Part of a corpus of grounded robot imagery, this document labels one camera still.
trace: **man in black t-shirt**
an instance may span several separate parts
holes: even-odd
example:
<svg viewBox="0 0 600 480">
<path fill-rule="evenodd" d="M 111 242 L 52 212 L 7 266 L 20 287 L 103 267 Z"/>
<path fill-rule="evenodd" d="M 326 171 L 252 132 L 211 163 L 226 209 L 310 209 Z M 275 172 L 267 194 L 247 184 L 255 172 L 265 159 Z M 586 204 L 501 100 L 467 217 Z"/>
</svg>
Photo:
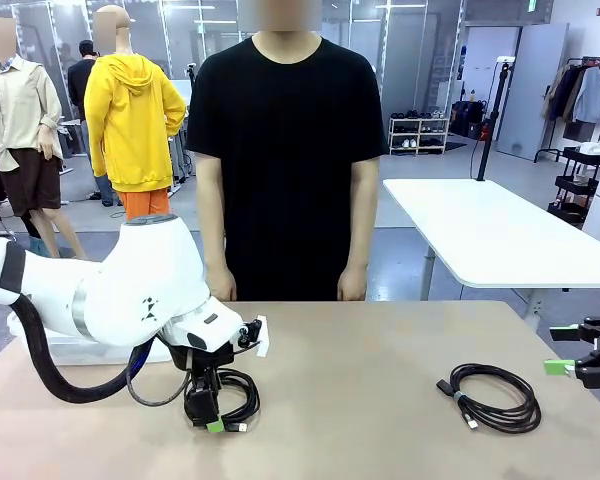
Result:
<svg viewBox="0 0 600 480">
<path fill-rule="evenodd" d="M 80 112 L 80 133 L 82 134 L 82 143 L 87 152 L 89 164 L 91 164 L 91 152 L 89 152 L 89 128 L 84 115 L 84 92 L 87 89 L 87 82 L 91 69 L 96 63 L 98 55 L 93 51 L 93 42 L 91 40 L 83 40 L 78 47 L 82 60 L 74 63 L 67 71 L 67 89 L 69 90 L 69 98 L 71 103 L 78 107 Z M 98 192 L 91 195 L 91 200 L 101 200 L 105 207 L 113 206 L 113 189 L 106 175 L 102 177 L 93 177 L 98 186 Z"/>
<path fill-rule="evenodd" d="M 387 153 L 364 57 L 311 32 L 259 32 L 202 65 L 187 135 L 216 297 L 364 300 Z"/>
</svg>

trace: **clear plastic container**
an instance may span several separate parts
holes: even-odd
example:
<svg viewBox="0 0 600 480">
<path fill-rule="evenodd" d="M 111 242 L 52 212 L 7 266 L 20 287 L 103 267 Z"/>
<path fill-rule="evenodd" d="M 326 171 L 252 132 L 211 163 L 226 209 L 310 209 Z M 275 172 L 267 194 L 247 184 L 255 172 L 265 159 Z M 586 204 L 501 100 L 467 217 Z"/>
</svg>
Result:
<svg viewBox="0 0 600 480">
<path fill-rule="evenodd" d="M 27 339 L 20 319 L 15 313 L 7 317 L 7 326 L 11 335 L 18 337 L 27 351 Z M 69 337 L 45 329 L 49 353 L 56 365 L 125 365 L 131 355 L 131 347 L 115 347 L 95 343 L 83 338 Z M 147 358 L 148 363 L 170 362 L 169 350 L 161 342 L 155 341 Z"/>
</svg>

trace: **orange pants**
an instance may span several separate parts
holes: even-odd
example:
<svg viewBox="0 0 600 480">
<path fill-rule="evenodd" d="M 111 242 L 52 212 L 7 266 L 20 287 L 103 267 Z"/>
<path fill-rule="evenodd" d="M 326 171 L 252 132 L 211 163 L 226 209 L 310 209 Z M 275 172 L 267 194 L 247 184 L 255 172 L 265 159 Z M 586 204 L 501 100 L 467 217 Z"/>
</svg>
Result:
<svg viewBox="0 0 600 480">
<path fill-rule="evenodd" d="M 124 204 L 127 220 L 154 213 L 169 212 L 169 196 L 167 189 L 151 192 L 117 192 L 118 198 Z"/>
</svg>

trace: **open door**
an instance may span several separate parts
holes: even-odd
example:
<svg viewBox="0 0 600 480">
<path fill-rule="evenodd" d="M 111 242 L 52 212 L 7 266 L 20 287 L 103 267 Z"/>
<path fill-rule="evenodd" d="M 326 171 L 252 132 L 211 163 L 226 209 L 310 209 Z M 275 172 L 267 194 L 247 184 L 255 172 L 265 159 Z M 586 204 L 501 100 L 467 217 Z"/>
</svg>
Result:
<svg viewBox="0 0 600 480">
<path fill-rule="evenodd" d="M 542 117 L 544 96 L 562 66 L 568 31 L 568 24 L 522 29 L 496 145 L 498 152 L 533 160 L 542 148 L 547 126 Z"/>
</svg>

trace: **fluorescent light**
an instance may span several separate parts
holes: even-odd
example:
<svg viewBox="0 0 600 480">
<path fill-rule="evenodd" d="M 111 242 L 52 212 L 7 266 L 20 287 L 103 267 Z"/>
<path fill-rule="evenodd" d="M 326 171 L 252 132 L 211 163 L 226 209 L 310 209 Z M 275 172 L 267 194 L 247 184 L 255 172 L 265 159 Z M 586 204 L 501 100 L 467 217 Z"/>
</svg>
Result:
<svg viewBox="0 0 600 480">
<path fill-rule="evenodd" d="M 194 20 L 194 23 L 237 23 L 235 20 Z"/>
<path fill-rule="evenodd" d="M 425 8 L 426 5 L 425 4 L 418 4 L 418 5 L 376 5 L 376 8 Z"/>
<path fill-rule="evenodd" d="M 169 10 L 178 9 L 178 10 L 215 10 L 216 7 L 213 5 L 206 5 L 202 7 L 198 7 L 195 5 L 165 5 Z"/>
</svg>

